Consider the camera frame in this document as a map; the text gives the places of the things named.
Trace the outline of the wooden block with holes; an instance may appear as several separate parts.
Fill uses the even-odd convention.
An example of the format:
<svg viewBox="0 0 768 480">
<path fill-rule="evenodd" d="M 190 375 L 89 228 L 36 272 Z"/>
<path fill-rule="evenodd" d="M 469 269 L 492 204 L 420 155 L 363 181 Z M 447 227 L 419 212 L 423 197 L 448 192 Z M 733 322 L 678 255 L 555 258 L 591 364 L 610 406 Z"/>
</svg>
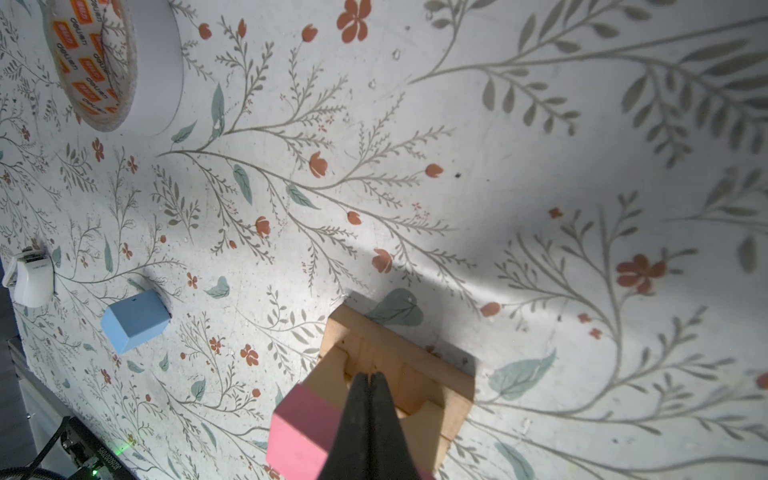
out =
<svg viewBox="0 0 768 480">
<path fill-rule="evenodd" d="M 414 462 L 436 473 L 473 406 L 474 377 L 342 305 L 301 385 L 340 411 L 358 373 L 384 375 Z"/>
</svg>

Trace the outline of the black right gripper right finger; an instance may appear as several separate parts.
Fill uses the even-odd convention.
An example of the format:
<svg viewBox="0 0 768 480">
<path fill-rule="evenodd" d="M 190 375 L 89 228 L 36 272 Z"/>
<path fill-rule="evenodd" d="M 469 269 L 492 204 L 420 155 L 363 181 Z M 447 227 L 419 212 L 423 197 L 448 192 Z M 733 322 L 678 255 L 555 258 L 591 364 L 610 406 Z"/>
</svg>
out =
<svg viewBox="0 0 768 480">
<path fill-rule="evenodd" d="M 419 479 L 383 373 L 371 376 L 369 473 L 371 479 Z"/>
</svg>

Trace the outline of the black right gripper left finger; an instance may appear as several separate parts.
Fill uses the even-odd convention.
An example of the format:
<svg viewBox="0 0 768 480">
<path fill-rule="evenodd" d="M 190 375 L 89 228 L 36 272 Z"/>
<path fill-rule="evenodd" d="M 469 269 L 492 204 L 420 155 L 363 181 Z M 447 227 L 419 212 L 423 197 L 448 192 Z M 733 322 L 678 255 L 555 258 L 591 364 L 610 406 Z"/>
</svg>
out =
<svg viewBox="0 0 768 480">
<path fill-rule="evenodd" d="M 370 390 L 367 374 L 357 374 L 349 389 L 334 443 L 319 479 L 368 479 Z"/>
</svg>

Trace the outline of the pink block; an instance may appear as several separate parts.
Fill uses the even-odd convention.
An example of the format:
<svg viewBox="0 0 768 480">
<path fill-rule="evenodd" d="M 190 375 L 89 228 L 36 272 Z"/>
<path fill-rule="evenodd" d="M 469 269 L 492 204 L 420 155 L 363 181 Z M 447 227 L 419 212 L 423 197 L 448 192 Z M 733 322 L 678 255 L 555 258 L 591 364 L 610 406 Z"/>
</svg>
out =
<svg viewBox="0 0 768 480">
<path fill-rule="evenodd" d="M 273 412 L 267 448 L 268 465 L 286 479 L 319 479 L 333 446 L 343 409 L 336 410 L 301 383 L 297 384 Z M 414 464 L 419 479 L 433 477 L 429 471 Z"/>
</svg>

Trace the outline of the light blue cube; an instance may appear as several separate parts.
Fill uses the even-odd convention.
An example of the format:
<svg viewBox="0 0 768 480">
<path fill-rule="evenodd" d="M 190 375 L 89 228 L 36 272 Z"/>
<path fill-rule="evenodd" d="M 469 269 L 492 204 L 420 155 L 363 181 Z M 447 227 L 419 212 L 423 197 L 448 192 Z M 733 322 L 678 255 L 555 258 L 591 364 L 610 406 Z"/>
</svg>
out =
<svg viewBox="0 0 768 480">
<path fill-rule="evenodd" d="M 109 305 L 101 328 L 115 352 L 122 355 L 161 335 L 170 320 L 160 295 L 146 290 Z"/>
</svg>

